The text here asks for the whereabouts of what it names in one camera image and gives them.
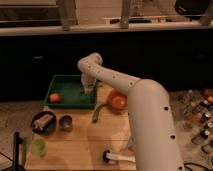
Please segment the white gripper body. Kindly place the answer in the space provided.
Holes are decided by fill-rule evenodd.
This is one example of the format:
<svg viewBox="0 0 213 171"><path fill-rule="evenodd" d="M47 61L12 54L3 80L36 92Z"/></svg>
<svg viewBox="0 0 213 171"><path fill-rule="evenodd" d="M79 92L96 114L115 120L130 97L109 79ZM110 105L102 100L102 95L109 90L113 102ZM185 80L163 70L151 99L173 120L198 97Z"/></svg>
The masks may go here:
<svg viewBox="0 0 213 171"><path fill-rule="evenodd" d="M90 75L82 73L81 74L81 83L82 83L83 88L93 87L96 84L96 79Z"/></svg>

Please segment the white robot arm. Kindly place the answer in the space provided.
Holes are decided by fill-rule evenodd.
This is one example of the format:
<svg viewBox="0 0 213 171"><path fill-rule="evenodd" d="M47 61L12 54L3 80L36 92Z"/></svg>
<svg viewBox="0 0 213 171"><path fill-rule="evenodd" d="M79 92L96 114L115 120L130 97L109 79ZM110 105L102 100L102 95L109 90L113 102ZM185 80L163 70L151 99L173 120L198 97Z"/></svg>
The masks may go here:
<svg viewBox="0 0 213 171"><path fill-rule="evenodd" d="M152 79L105 68L102 62L98 53L78 61L84 91L100 80L127 96L136 171L185 171L165 88Z"/></svg>

